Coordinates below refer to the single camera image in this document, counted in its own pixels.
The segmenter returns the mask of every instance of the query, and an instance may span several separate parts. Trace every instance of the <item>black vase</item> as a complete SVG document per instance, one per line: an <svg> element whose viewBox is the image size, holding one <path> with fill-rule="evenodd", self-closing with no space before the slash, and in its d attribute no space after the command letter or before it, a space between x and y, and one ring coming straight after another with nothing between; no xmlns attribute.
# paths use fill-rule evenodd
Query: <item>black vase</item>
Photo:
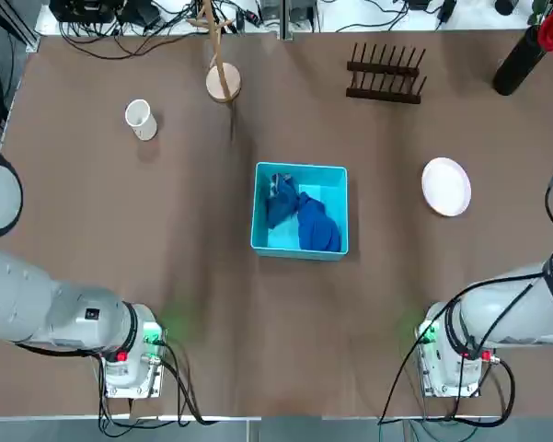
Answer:
<svg viewBox="0 0 553 442"><path fill-rule="evenodd" d="M493 77L493 88L511 95L546 55L537 42L538 26L528 28Z"/></svg>

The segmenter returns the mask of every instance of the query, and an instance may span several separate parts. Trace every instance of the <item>brown table surface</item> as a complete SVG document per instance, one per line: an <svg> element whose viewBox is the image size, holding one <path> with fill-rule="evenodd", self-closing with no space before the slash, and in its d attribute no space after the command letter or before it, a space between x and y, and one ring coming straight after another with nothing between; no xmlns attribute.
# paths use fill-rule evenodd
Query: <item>brown table surface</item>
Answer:
<svg viewBox="0 0 553 442"><path fill-rule="evenodd" d="M188 316L181 337L204 415L380 415L412 327L433 301L553 248L543 205L553 169L553 54L511 97L490 88L519 36L225 38L225 59L243 78L233 110L206 94L204 37L122 62L43 39L8 125L4 153L26 201L0 248L54 278L147 304L172 317L173 335ZM355 41L426 48L423 103L345 98ZM90 49L121 54L110 41ZM146 144L123 120L136 98L149 100L160 123ZM422 167L438 156L458 161L472 182L471 205L454 219L422 199ZM348 169L346 258L256 256L249 226L258 161ZM501 356L517 378L514 412L553 415L553 347ZM494 387L484 390L461 413L499 414ZM163 399L145 408L176 414L175 391L167 378ZM449 406L431 405L436 413ZM89 361L0 343L0 415L96 412ZM405 377L389 414L421 414Z"/></svg>

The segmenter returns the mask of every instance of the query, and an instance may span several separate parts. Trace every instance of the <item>wooden base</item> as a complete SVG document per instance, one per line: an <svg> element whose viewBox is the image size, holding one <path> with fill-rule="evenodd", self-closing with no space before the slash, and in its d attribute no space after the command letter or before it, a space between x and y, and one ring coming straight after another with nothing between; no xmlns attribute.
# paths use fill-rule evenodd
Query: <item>wooden base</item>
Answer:
<svg viewBox="0 0 553 442"><path fill-rule="evenodd" d="M231 94L230 99L227 99L223 93L217 66L213 66L206 76L206 90L209 91L209 95L213 97L215 101L220 103L226 103L227 101L233 100L241 89L241 75L239 74L237 68L232 64L223 63L223 69L225 70L225 80L227 81L229 93Z"/></svg>

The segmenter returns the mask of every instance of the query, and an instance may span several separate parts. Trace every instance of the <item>white plate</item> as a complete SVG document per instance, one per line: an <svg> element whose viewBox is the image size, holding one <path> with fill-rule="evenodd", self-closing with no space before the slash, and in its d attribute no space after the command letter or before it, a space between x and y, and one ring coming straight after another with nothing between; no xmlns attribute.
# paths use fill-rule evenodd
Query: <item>white plate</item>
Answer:
<svg viewBox="0 0 553 442"><path fill-rule="evenodd" d="M421 174L425 201L438 214L457 216L470 204L470 180L462 167L450 158L434 158Z"/></svg>

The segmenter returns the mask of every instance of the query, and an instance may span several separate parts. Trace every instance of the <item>blue cloth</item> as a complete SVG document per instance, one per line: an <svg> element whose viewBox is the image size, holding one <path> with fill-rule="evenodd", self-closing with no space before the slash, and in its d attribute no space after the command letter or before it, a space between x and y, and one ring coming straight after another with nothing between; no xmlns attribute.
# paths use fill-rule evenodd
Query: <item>blue cloth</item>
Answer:
<svg viewBox="0 0 553 442"><path fill-rule="evenodd" d="M301 249L340 251L338 226L325 215L325 205L301 193L298 209L298 238Z"/></svg>
<svg viewBox="0 0 553 442"><path fill-rule="evenodd" d="M273 195L268 198L267 217L268 228L275 228L282 221L294 215L298 209L298 195L291 177L283 177L280 173L272 177Z"/></svg>

